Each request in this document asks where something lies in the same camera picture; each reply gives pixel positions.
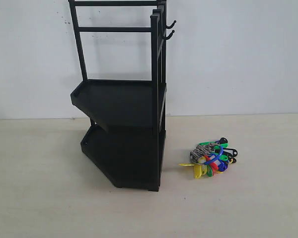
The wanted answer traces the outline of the colourful key tag bunch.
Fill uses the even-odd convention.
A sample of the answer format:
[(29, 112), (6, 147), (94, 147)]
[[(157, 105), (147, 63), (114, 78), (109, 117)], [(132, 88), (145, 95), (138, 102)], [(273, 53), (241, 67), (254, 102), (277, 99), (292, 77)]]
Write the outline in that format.
[(238, 151), (228, 147), (225, 137), (217, 141), (201, 142), (190, 152), (189, 163), (179, 166), (192, 167), (195, 179), (222, 174), (230, 164), (237, 162)]

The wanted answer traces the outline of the black two-tier storage rack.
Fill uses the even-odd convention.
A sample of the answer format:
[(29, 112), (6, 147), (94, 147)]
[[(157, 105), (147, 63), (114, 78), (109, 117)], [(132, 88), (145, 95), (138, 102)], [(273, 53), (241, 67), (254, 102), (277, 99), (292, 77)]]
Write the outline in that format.
[[(149, 27), (80, 26), (78, 6), (151, 6)], [(71, 93), (74, 106), (90, 119), (80, 145), (82, 152), (118, 188), (158, 191), (165, 145), (166, 29), (164, 0), (71, 0), (82, 82)], [(149, 33), (151, 80), (89, 79), (80, 35), (82, 32)]]

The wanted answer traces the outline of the black metal hook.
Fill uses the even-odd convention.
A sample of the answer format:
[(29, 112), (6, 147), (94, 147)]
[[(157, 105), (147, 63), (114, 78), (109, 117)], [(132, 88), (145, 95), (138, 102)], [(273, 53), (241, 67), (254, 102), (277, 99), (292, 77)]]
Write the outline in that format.
[(168, 36), (164, 36), (164, 35), (162, 35), (161, 38), (162, 38), (164, 41), (167, 41), (167, 40), (169, 40), (169, 39), (173, 36), (174, 33), (175, 33), (175, 30), (172, 30)]
[(176, 20), (174, 20), (170, 25), (166, 25), (166, 29), (172, 29), (174, 25), (176, 24)]

